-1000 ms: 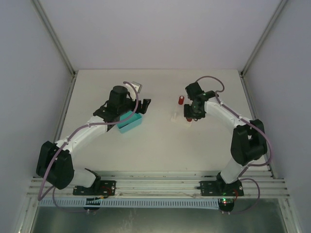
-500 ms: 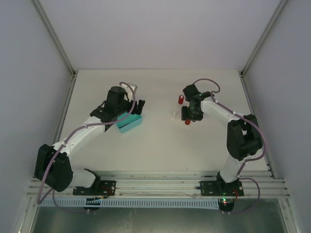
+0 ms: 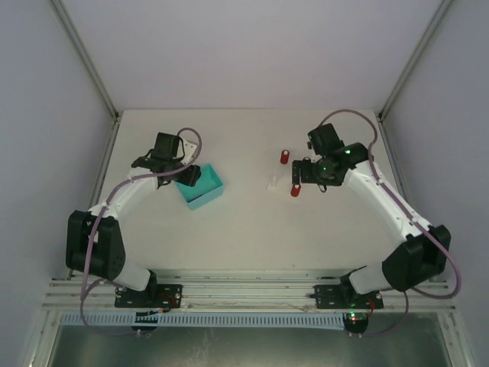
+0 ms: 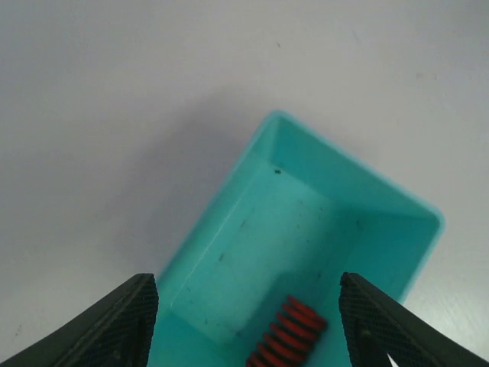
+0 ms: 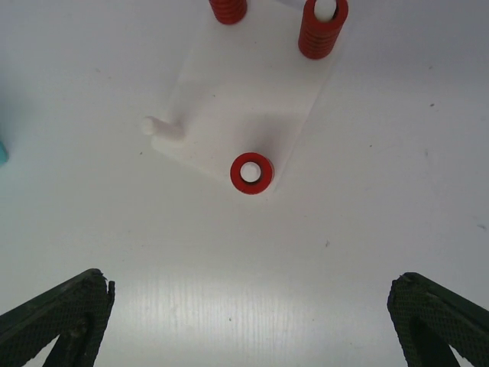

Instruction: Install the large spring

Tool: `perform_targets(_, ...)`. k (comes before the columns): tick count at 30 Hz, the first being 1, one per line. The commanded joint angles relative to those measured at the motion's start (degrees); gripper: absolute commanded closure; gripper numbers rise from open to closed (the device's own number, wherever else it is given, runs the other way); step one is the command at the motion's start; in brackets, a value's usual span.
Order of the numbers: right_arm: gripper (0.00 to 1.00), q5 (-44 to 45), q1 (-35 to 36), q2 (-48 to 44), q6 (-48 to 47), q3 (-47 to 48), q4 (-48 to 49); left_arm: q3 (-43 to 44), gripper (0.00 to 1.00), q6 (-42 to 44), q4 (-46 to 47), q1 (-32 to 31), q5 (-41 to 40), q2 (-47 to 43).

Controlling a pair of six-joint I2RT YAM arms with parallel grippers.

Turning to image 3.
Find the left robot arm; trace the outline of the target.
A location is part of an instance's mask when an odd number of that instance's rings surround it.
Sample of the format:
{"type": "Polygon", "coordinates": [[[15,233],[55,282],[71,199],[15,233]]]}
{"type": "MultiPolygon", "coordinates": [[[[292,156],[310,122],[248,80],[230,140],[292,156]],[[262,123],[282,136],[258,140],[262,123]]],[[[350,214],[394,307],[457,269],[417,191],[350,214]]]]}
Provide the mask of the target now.
{"type": "Polygon", "coordinates": [[[154,146],[133,161],[127,177],[105,199],[85,212],[76,210],[70,215],[66,266],[83,273],[81,299],[89,293],[90,275],[154,297],[156,275],[129,259],[122,224],[138,204],[161,187],[172,182],[195,186],[201,176],[201,168],[195,164],[201,150],[202,138],[193,128],[181,128],[175,135],[159,132],[154,146]]]}

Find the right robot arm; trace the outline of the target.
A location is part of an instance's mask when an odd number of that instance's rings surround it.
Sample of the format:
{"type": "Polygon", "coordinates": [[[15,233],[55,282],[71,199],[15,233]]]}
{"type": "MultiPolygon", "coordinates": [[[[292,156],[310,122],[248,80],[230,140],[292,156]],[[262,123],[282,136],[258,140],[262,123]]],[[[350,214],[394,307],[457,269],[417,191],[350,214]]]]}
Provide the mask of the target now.
{"type": "Polygon", "coordinates": [[[341,278],[347,300],[386,289],[408,291],[445,270],[450,232],[433,226],[393,189],[369,148],[359,142],[346,145],[330,123],[310,131],[308,138],[314,156],[293,161],[293,187],[347,187],[370,206],[393,243],[383,261],[341,278]]]}

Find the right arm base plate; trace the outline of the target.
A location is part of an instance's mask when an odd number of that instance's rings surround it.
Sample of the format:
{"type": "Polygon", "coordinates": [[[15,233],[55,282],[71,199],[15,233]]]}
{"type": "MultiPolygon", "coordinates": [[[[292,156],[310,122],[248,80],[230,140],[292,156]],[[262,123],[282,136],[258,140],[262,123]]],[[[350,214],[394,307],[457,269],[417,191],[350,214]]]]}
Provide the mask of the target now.
{"type": "Polygon", "coordinates": [[[353,309],[353,310],[381,310],[384,302],[379,291],[367,294],[357,294],[352,288],[337,284],[317,284],[309,295],[320,310],[353,309]]]}

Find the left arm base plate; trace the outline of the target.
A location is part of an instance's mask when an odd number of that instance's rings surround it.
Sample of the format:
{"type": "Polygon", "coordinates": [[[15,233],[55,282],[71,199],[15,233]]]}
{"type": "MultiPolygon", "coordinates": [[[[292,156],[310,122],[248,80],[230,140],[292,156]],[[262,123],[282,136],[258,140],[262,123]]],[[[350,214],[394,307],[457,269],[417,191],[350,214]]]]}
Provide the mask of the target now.
{"type": "Polygon", "coordinates": [[[180,308],[182,295],[183,286],[181,284],[155,284],[145,291],[116,290],[114,306],[141,309],[180,308]]]}

